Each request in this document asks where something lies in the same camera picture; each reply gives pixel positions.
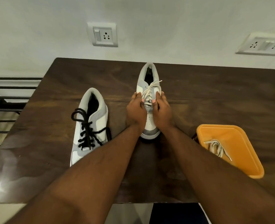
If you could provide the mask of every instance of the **orange plastic tray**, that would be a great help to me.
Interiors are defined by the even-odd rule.
[[[252,147],[244,130],[234,125],[202,124],[197,128],[200,145],[208,149],[204,142],[217,139],[222,144],[232,161],[223,154],[223,159],[241,169],[251,178],[262,178],[264,168]]]

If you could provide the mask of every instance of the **loose shoelace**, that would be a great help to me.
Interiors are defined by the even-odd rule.
[[[223,154],[225,152],[226,156],[229,157],[229,159],[232,161],[231,157],[228,155],[228,153],[226,152],[226,150],[218,140],[213,139],[211,141],[204,142],[204,143],[209,144],[209,151],[211,151],[213,154],[216,154],[218,157],[223,157]]]
[[[158,87],[159,94],[161,94],[161,87],[160,87],[160,85],[158,85],[158,83],[160,83],[161,81],[162,80],[160,80],[159,82],[158,81],[152,82],[149,86],[146,87],[147,89],[142,93],[142,98],[145,99],[145,102],[144,102],[145,105],[152,105],[152,95],[153,95],[151,93],[152,87]]]
[[[79,113],[83,116],[83,120],[76,119],[74,117],[77,113]],[[92,124],[92,122],[88,121],[88,115],[83,109],[81,109],[81,108],[75,109],[74,112],[71,114],[71,119],[73,121],[81,122],[81,124],[82,124],[81,128],[82,128],[83,132],[80,133],[80,136],[83,137],[83,135],[85,134],[85,137],[78,140],[79,143],[82,142],[81,144],[78,145],[78,147],[81,147],[81,150],[83,150],[83,148],[86,148],[86,147],[88,147],[91,150],[91,147],[92,148],[95,147],[95,144],[92,144],[94,142],[94,139],[101,146],[102,143],[99,141],[99,139],[96,137],[95,134],[101,133],[102,131],[106,130],[107,139],[109,141],[111,140],[111,131],[110,131],[109,127],[105,127],[100,131],[93,131],[93,129],[90,128],[90,125]]]

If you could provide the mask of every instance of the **floor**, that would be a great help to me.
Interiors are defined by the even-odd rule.
[[[0,120],[14,120],[18,114],[0,112]],[[9,131],[14,123],[0,123],[0,131]],[[6,134],[0,134],[0,144]],[[25,204],[0,204],[0,223],[4,223]],[[106,224],[146,224],[149,223],[153,204],[113,204],[107,216]]]

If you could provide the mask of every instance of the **grey and white sneaker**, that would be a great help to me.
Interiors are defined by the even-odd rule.
[[[141,137],[145,139],[154,139],[160,134],[160,130],[154,124],[152,114],[152,100],[156,98],[156,92],[161,94],[159,82],[161,81],[159,81],[155,65],[153,63],[145,64],[140,71],[137,81],[137,92],[142,93],[142,98],[145,99],[144,105],[147,110],[147,122],[141,134]]]
[[[108,109],[102,95],[90,88],[83,95],[80,105],[72,113],[76,121],[70,166],[95,148],[111,140],[111,131],[106,127]]]

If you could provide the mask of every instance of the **black shoelace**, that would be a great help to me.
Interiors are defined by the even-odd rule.
[[[76,119],[74,117],[77,113],[79,113],[79,114],[81,114],[83,116],[83,120],[82,119]],[[102,143],[99,141],[99,139],[96,137],[95,134],[101,133],[101,132],[103,132],[105,130],[106,130],[107,139],[109,141],[111,140],[111,131],[110,131],[109,127],[105,127],[102,130],[100,130],[100,131],[93,131],[93,129],[90,128],[90,125],[92,124],[92,122],[89,122],[88,115],[87,115],[87,113],[83,109],[81,109],[81,108],[75,109],[74,112],[71,114],[71,119],[73,121],[81,122],[81,124],[82,124],[81,128],[82,128],[83,132],[80,133],[80,136],[83,137],[83,135],[85,135],[85,137],[78,140],[78,142],[80,143],[78,145],[78,147],[81,147],[81,150],[83,150],[83,148],[86,148],[86,147],[88,147],[91,150],[91,147],[95,147],[95,144],[93,144],[94,139],[101,146]]]

